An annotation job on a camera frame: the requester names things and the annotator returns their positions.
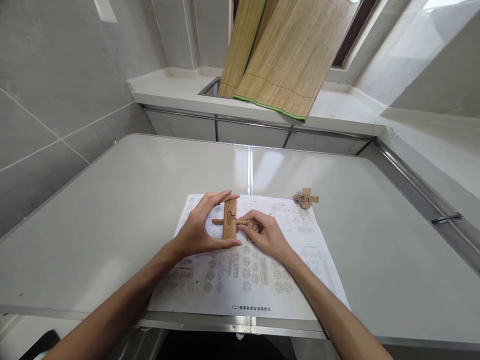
cabinet door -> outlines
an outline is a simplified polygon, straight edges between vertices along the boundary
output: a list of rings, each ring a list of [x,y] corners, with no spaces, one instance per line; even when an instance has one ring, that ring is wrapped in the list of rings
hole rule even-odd
[[[215,120],[146,110],[157,135],[215,141]]]
[[[218,120],[218,141],[221,143],[282,148],[287,129]]]
[[[293,130],[285,149],[355,155],[367,142]]]

bamboo mat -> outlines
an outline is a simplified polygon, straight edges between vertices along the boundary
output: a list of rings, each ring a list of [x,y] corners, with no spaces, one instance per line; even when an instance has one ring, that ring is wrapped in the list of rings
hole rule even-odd
[[[240,0],[218,96],[234,96],[252,52],[264,5],[265,0]]]
[[[266,0],[265,7],[263,8],[263,13],[261,14],[260,24],[258,25],[258,31],[256,32],[255,42],[251,48],[250,60],[252,59],[255,50],[259,46],[260,39],[264,35],[265,29],[274,14],[275,8],[277,7],[280,0]]]
[[[357,6],[279,0],[234,98],[305,122]]]

puzzle diagram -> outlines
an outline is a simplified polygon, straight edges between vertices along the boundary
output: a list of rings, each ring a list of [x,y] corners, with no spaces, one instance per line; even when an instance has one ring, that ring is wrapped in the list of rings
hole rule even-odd
[[[175,235],[202,197],[188,195]],[[237,200],[237,217],[251,209],[275,217],[292,249],[349,307],[313,209],[302,209],[288,199],[242,195]],[[208,216],[205,228],[213,238],[222,237],[222,226],[212,224],[211,219],[221,217],[223,212],[221,204]],[[240,231],[237,239],[242,246],[182,259],[158,284],[148,310],[315,320],[305,296],[283,264],[263,253]]]

white table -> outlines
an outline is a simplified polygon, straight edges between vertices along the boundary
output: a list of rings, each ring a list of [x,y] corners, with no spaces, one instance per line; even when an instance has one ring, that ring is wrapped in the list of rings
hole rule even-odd
[[[374,335],[480,344],[480,279],[368,160],[138,134],[3,239],[0,313],[85,318],[172,238],[187,194],[291,198],[306,187],[351,309]],[[316,321],[147,312],[141,324],[326,338]]]

green edge trim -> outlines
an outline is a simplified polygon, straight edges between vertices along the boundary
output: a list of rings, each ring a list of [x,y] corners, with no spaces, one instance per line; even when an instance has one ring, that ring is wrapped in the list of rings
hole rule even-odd
[[[279,113],[282,113],[283,115],[286,115],[288,117],[291,117],[291,118],[294,118],[295,120],[300,120],[301,122],[305,122],[306,120],[306,117],[305,116],[296,116],[296,115],[293,115],[289,112],[286,112],[285,110],[282,110],[281,108],[279,107],[274,107],[274,106],[270,106],[270,105],[265,105],[265,104],[262,104],[262,103],[259,103],[253,99],[250,99],[248,97],[243,97],[241,95],[233,95],[233,98],[234,99],[238,99],[238,100],[243,100],[243,101],[248,101],[248,102],[251,102],[251,103],[254,103],[255,105],[259,106],[259,107],[262,107],[262,108],[266,108],[266,109],[270,109],[270,110],[274,110],[276,112],[279,112]]]

